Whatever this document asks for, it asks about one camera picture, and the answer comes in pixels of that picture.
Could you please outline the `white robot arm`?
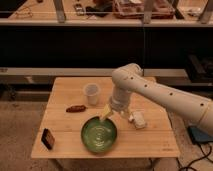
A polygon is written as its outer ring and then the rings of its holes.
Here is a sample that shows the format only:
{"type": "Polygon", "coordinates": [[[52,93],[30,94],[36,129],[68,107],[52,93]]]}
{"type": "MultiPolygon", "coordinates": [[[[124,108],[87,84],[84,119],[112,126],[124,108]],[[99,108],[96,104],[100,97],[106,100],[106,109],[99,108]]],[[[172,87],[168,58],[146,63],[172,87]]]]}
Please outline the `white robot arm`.
{"type": "Polygon", "coordinates": [[[111,78],[113,93],[100,116],[101,121],[114,112],[126,115],[131,94],[137,93],[213,136],[213,100],[149,81],[142,77],[142,69],[135,63],[115,69],[111,78]]]}

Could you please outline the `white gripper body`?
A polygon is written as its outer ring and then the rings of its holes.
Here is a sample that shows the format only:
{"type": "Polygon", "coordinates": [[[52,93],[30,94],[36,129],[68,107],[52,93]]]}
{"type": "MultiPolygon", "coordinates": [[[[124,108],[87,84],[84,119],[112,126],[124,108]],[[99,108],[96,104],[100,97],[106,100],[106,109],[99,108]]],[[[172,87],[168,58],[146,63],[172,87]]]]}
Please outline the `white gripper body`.
{"type": "Polygon", "coordinates": [[[124,112],[130,104],[131,92],[114,87],[109,99],[110,107],[116,112],[124,112]]]}

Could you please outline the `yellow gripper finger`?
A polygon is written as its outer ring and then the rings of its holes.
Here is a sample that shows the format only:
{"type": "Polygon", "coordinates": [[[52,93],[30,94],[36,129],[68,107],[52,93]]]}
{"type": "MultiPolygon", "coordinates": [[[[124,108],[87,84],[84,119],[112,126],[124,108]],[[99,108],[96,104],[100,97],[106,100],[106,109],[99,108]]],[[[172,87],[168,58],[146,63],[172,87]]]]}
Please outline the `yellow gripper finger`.
{"type": "Polygon", "coordinates": [[[103,112],[100,116],[100,120],[104,121],[106,118],[110,117],[113,114],[112,108],[109,104],[106,104],[103,108],[103,112]]]}

